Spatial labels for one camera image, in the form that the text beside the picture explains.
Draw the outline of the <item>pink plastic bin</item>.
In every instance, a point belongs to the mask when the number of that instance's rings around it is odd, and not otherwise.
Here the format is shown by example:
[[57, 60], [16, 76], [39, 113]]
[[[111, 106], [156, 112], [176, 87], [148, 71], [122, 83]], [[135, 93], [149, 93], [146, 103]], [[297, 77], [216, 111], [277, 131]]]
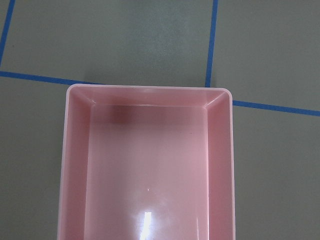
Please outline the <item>pink plastic bin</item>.
[[233, 98], [227, 89], [67, 89], [59, 240], [235, 237]]

